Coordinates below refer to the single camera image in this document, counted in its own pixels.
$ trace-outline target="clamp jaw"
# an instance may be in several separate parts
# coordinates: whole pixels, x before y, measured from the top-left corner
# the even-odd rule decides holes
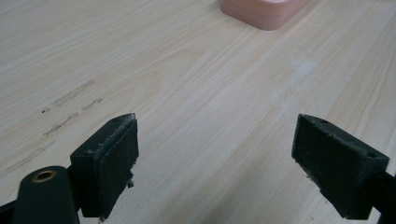
[[[69,168],[49,166],[27,175],[18,199],[0,207],[0,223],[79,223],[108,218],[139,156],[134,114],[108,121],[70,156]]]
[[[341,217],[396,223],[396,178],[386,173],[389,157],[329,121],[300,115],[291,156],[318,185]]]

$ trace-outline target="black plastic part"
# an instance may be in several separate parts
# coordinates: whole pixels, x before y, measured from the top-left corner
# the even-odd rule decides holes
[[[20,185],[12,223],[79,223],[67,170],[49,166],[27,175]]]
[[[134,114],[108,121],[72,153],[69,171],[84,217],[108,218],[138,156]]]
[[[291,156],[341,215],[367,219],[389,158],[324,119],[300,115]]]
[[[396,178],[384,173],[373,188],[373,204],[381,213],[378,224],[396,223]]]
[[[11,224],[14,215],[15,201],[4,204],[0,207],[0,223]]]

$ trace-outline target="dark scratch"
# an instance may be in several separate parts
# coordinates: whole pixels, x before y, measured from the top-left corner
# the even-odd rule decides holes
[[[90,104],[88,104],[88,105],[82,107],[81,109],[82,109],[82,110],[88,110],[88,109],[91,108],[94,104],[96,104],[96,103],[97,103],[97,104],[100,104],[102,101],[103,101],[103,99],[96,99],[96,100],[94,100],[92,103],[90,103]]]
[[[60,99],[56,100],[55,102],[53,102],[54,105],[56,106],[60,106],[63,105],[64,103],[66,103],[67,101],[75,98],[79,93],[81,93],[82,91],[85,90],[85,88],[91,86],[93,84],[93,80],[89,80],[88,82],[82,84],[81,86],[79,86],[78,88],[76,88],[73,91],[70,91],[69,93],[67,93],[65,96],[61,97]]]
[[[0,171],[0,178],[8,175],[12,171],[22,167],[24,164],[28,163],[32,159],[34,159],[36,156],[40,155],[42,152],[44,152],[47,148],[51,147],[53,144],[55,144],[55,141],[38,148],[36,150],[33,150],[27,157],[23,158],[21,161],[17,161],[16,163],[8,166],[5,170]]]
[[[70,119],[75,119],[76,117],[78,117],[78,113],[74,113],[74,114],[70,115],[64,122],[62,122],[60,124],[55,124],[49,131],[47,131],[46,133],[43,133],[43,135],[48,136],[51,133],[56,132],[58,129],[62,128],[62,126],[64,126],[67,121],[69,121]]]

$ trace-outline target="pink object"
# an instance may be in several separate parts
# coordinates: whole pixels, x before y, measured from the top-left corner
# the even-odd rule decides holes
[[[299,12],[309,0],[222,0],[224,14],[261,30],[276,30]]]

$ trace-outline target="wooden table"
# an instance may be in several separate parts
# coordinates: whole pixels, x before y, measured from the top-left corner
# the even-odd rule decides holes
[[[1,1],[0,204],[135,112],[135,187],[106,223],[376,223],[341,219],[290,154],[305,113],[396,172],[396,2],[312,0],[273,32],[219,3]]]

